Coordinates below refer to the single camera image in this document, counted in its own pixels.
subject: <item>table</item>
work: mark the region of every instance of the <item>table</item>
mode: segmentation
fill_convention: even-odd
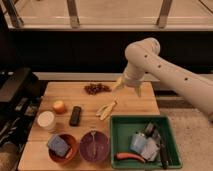
[[[114,82],[103,82],[104,85],[112,86]],[[112,115],[156,115],[159,109],[156,103],[152,85],[144,82],[141,85],[141,97],[137,97],[134,89],[125,87],[115,92],[103,92],[97,95],[88,95],[84,86],[89,82],[49,82],[38,110],[39,115],[45,110],[52,110],[52,104],[56,100],[63,100],[67,112],[56,115],[56,132],[73,135],[79,142],[81,137],[95,127],[97,130],[109,135],[109,120],[100,121],[95,116],[97,110],[113,100],[117,101]],[[81,106],[83,111],[78,127],[70,127],[68,122],[73,106]],[[18,170],[19,171],[59,171],[59,170],[113,170],[110,165],[110,156],[101,164],[91,164],[84,161],[78,152],[75,158],[68,164],[61,166],[54,163],[48,155],[47,141],[51,133],[40,128],[36,119],[30,131],[28,141],[23,151]]]

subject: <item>green tray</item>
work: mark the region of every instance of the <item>green tray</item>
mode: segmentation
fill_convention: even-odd
[[[154,162],[140,163],[137,160],[116,160],[114,155],[118,152],[131,152],[129,149],[131,136],[138,131],[145,130],[149,122],[158,125],[159,133],[163,136],[168,155],[170,158],[168,169],[180,169],[182,162],[179,156],[177,145],[173,137],[169,120],[162,115],[114,115],[110,119],[111,136],[111,165],[114,169],[162,169],[160,157]]]

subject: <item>white cup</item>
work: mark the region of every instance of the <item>white cup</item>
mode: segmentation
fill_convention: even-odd
[[[48,132],[55,131],[55,115],[51,111],[44,111],[40,113],[37,119],[37,123],[40,127]]]

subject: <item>floor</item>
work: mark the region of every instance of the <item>floor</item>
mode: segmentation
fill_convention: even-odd
[[[213,124],[178,96],[157,96],[161,114],[168,116],[183,162],[181,171],[213,170]]]

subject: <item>purple bowl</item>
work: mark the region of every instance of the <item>purple bowl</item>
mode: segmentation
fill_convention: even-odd
[[[82,137],[79,146],[80,155],[88,162],[102,162],[109,155],[109,138],[102,132],[96,131],[94,139],[95,141],[93,141],[91,132]]]

